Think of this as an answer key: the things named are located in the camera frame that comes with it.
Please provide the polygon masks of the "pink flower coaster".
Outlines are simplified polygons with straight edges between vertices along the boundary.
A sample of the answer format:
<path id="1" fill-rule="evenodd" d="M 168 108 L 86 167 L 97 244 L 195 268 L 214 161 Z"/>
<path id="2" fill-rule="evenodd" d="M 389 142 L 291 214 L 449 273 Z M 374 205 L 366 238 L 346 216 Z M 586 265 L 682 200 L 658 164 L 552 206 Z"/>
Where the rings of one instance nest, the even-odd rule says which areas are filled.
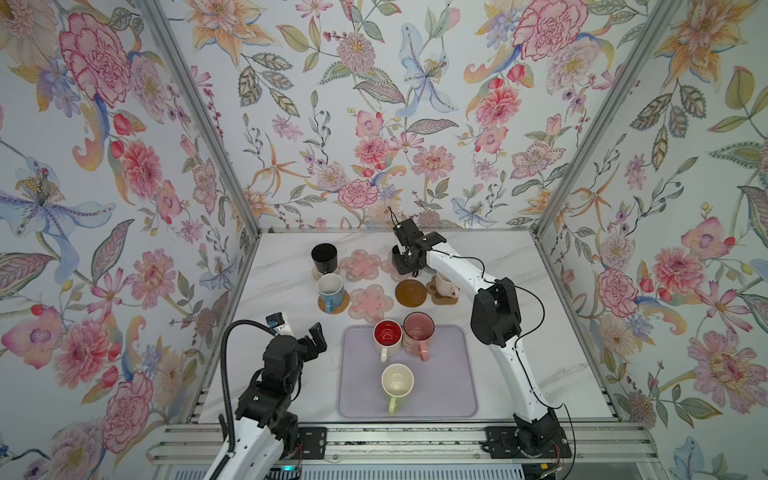
<path id="1" fill-rule="evenodd" d="M 378 278 L 381 258 L 366 250 L 357 249 L 339 263 L 339 270 L 348 282 L 372 281 Z"/>
<path id="2" fill-rule="evenodd" d="M 350 293 L 349 316 L 354 320 L 365 320 L 376 324 L 384 320 L 386 314 L 394 307 L 394 300 L 385 294 L 379 284 L 366 288 L 355 289 Z"/>
<path id="3" fill-rule="evenodd" d="M 391 280 L 395 283 L 399 283 L 403 280 L 407 280 L 411 277 L 410 274 L 400 274 L 393 261 L 393 253 L 387 254 L 387 259 L 383 260 L 380 264 L 381 270 L 390 276 Z"/>

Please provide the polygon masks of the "woven rattan round coaster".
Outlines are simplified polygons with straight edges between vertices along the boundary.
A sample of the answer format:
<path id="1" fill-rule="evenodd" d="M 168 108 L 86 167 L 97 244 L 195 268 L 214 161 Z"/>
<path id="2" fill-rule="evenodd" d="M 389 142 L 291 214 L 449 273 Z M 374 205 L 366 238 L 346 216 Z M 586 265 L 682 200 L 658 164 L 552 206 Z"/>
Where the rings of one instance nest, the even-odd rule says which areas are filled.
<path id="1" fill-rule="evenodd" d="M 350 303 L 351 303 L 351 298 L 348 291 L 343 292 L 341 303 L 332 310 L 328 310 L 326 308 L 326 302 L 322 296 L 319 296 L 317 299 L 317 305 L 320 311 L 329 315 L 338 315 L 343 313 L 350 306 Z"/>

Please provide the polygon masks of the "brown paw cork coaster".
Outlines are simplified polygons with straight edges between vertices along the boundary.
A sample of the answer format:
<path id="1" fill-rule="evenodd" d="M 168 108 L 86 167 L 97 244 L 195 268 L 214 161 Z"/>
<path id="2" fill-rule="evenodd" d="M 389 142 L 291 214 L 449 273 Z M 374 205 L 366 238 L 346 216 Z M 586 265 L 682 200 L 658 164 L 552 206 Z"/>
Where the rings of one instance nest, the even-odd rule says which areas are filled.
<path id="1" fill-rule="evenodd" d="M 426 290 L 435 305 L 456 305 L 459 301 L 456 297 L 446 297 L 438 292 L 436 276 L 432 276 L 431 280 L 426 285 Z"/>

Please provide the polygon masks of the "brown round wooden coaster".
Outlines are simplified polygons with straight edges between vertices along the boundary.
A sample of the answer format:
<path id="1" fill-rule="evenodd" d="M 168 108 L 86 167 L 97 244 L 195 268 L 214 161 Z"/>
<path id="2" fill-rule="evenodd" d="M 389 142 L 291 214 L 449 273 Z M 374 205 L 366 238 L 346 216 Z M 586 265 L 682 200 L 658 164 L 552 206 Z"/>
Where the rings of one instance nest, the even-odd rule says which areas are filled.
<path id="1" fill-rule="evenodd" d="M 415 279 L 407 279 L 399 282 L 395 288 L 395 298 L 398 303 L 407 308 L 421 306 L 428 296 L 423 283 Z"/>

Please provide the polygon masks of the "cream mug pink handle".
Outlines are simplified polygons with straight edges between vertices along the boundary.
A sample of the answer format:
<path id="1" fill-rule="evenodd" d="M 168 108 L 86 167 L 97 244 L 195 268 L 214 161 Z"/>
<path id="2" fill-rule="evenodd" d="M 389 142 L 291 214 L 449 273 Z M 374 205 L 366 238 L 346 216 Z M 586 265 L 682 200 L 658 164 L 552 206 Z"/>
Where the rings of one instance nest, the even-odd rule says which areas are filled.
<path id="1" fill-rule="evenodd" d="M 460 290 L 448 277 L 438 272 L 435 277 L 437 293 L 444 298 L 457 298 Z"/>

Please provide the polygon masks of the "blue mug white inside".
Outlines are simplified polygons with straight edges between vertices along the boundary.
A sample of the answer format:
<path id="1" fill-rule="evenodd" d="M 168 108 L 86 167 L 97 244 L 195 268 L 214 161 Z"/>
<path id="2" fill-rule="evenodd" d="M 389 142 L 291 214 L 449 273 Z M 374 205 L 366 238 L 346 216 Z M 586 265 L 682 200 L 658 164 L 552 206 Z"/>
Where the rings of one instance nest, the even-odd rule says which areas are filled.
<path id="1" fill-rule="evenodd" d="M 345 287 L 343 278 L 336 273 L 322 275 L 316 283 L 319 299 L 323 303 L 323 310 L 332 314 L 343 304 Z"/>

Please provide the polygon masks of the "pink flower coaster front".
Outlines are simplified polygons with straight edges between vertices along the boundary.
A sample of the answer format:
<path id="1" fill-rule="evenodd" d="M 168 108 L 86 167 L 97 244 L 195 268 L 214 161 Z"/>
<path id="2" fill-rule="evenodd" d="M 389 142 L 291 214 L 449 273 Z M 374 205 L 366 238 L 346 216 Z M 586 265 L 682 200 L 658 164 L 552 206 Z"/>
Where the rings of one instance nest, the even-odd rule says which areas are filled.
<path id="1" fill-rule="evenodd" d="M 365 320 L 376 324 L 384 320 L 386 314 L 394 307 L 394 300 L 385 294 L 379 284 L 366 288 L 355 289 L 350 293 L 349 316 L 354 320 Z"/>

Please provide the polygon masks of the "pink tall mug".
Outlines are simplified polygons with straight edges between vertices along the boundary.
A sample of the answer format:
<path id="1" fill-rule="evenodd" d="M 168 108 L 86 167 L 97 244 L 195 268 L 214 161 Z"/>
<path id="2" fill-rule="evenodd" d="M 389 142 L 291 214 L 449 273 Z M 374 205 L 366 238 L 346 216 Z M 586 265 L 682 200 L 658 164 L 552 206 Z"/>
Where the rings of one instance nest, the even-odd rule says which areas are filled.
<path id="1" fill-rule="evenodd" d="M 403 349 L 422 362 L 429 360 L 429 342 L 435 333 L 433 319 L 423 312 L 408 314 L 402 325 Z"/>

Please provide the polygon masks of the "black mug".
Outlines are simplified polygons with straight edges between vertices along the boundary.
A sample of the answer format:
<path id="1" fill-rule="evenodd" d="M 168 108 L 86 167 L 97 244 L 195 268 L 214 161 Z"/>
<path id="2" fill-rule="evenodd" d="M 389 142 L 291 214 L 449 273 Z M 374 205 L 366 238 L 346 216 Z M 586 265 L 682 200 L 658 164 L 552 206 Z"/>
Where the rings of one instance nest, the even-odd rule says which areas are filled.
<path id="1" fill-rule="evenodd" d="M 315 245 L 311 250 L 311 259 L 322 276 L 335 273 L 338 269 L 338 251 L 331 243 Z"/>

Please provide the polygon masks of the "cream mug green handle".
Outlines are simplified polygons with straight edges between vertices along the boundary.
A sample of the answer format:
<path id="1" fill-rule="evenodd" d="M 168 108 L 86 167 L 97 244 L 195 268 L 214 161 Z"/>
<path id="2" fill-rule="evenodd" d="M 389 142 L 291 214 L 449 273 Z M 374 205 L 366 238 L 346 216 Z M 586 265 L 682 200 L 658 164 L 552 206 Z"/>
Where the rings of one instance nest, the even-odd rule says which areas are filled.
<path id="1" fill-rule="evenodd" d="M 393 416 L 407 398 L 415 385 L 413 371 L 404 364 L 391 364 L 387 366 L 381 375 L 381 386 L 388 396 L 388 414 Z"/>

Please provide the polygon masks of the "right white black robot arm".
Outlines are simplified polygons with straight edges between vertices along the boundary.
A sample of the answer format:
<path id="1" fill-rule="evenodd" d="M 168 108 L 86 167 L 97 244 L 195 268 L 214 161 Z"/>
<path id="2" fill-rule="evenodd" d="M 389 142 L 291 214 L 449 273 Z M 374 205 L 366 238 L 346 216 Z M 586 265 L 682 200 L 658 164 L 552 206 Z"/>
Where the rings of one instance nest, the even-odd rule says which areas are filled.
<path id="1" fill-rule="evenodd" d="M 472 301 L 470 328 L 496 359 L 513 407 L 514 429 L 486 430 L 485 449 L 494 458 L 573 459 L 576 443 L 570 440 L 529 372 L 522 339 L 522 311 L 518 293 L 525 289 L 507 277 L 487 273 L 477 257 L 459 254 L 437 233 L 424 233 L 411 218 L 393 220 L 399 244 L 392 260 L 400 274 L 429 268 L 447 277 Z"/>

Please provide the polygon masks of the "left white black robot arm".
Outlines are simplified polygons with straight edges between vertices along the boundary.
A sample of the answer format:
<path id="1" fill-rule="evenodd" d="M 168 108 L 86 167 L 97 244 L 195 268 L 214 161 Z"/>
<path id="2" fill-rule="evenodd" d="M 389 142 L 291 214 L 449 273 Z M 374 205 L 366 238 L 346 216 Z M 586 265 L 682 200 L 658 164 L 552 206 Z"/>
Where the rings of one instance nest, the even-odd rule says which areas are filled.
<path id="1" fill-rule="evenodd" d="M 270 341 L 263 354 L 263 367 L 233 406 L 227 351 L 229 337 L 239 326 L 255 327 L 267 333 Z M 225 329 L 219 356 L 224 442 L 205 475 L 207 479 L 265 479 L 279 460 L 298 451 L 298 417 L 289 408 L 301 392 L 304 364 L 326 350 L 319 323 L 302 338 L 247 319 L 236 320 Z"/>

